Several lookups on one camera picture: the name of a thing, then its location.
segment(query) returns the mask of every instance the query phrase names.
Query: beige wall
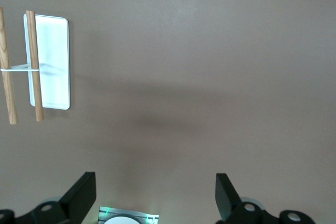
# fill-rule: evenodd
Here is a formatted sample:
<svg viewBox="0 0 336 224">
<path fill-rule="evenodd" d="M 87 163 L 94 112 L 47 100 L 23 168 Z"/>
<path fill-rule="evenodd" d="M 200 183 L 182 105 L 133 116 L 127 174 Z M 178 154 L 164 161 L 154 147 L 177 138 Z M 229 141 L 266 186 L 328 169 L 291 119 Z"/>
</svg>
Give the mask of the beige wall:
<svg viewBox="0 0 336 224">
<path fill-rule="evenodd" d="M 215 223 L 215 174 L 275 216 L 336 219 L 336 0 L 0 0 L 12 64 L 23 14 L 70 24 L 71 108 L 35 122 L 0 89 L 0 209 L 18 215 L 97 173 L 99 206 Z"/>
</svg>

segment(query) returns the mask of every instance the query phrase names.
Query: white round object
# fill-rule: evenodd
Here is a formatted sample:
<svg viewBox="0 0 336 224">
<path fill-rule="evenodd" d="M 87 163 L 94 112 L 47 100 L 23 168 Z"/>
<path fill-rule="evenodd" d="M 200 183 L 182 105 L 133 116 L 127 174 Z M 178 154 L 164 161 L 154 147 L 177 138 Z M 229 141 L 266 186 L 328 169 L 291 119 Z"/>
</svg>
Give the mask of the white round object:
<svg viewBox="0 0 336 224">
<path fill-rule="evenodd" d="M 125 217 L 125 216 L 118 216 L 112 219 L 109 219 L 105 224 L 139 224 L 136 220 Z"/>
</svg>

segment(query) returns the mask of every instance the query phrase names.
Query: gray wall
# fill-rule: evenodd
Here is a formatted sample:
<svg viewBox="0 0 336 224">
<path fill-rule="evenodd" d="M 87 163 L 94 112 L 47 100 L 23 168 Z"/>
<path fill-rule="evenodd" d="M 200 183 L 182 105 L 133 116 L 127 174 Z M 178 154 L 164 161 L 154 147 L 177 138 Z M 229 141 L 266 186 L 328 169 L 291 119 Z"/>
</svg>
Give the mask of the gray wall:
<svg viewBox="0 0 336 224">
<path fill-rule="evenodd" d="M 18 215 L 96 171 L 99 206 L 215 223 L 215 174 L 273 215 L 336 219 L 336 0 L 0 0 L 12 64 L 23 14 L 70 24 L 71 108 L 35 122 L 0 89 L 0 209 Z"/>
</svg>

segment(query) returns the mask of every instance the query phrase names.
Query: wall-mounted holder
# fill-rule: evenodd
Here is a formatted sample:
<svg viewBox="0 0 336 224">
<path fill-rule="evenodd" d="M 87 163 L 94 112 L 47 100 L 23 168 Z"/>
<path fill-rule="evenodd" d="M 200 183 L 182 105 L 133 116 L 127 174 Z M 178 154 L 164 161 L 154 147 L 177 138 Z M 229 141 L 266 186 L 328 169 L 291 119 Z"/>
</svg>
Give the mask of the wall-mounted holder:
<svg viewBox="0 0 336 224">
<path fill-rule="evenodd" d="M 27 11 L 24 27 L 27 64 L 11 67 L 0 7 L 0 60 L 10 124 L 18 122 L 12 72 L 28 72 L 30 103 L 35 106 L 36 121 L 43 121 L 43 107 L 62 110 L 70 107 L 68 21 Z"/>
</svg>

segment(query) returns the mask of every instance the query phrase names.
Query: light wood stick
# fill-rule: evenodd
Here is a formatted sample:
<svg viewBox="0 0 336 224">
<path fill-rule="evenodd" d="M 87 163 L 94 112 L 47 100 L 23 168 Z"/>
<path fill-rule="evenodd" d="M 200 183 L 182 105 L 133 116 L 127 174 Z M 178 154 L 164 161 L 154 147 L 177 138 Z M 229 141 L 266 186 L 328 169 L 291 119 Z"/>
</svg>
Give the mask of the light wood stick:
<svg viewBox="0 0 336 224">
<path fill-rule="evenodd" d="M 2 69 L 10 69 L 11 63 L 8 56 L 8 48 L 7 48 L 7 36 L 6 36 L 6 28 L 5 28 L 5 19 L 4 19 L 4 10 L 0 6 L 0 62 Z M 13 89 L 13 81 L 11 72 L 2 72 L 2 79 L 4 81 L 8 116 L 10 124 L 17 124 L 17 112 L 15 105 L 15 96 Z"/>
<path fill-rule="evenodd" d="M 30 59 L 32 62 L 31 68 L 39 69 L 35 13 L 28 10 L 26 11 L 26 14 L 27 14 L 27 21 L 28 21 Z M 33 85 L 34 85 L 36 121 L 40 122 L 44 120 L 43 107 L 42 107 L 40 72 L 33 71 L 32 75 L 33 75 Z"/>
</svg>

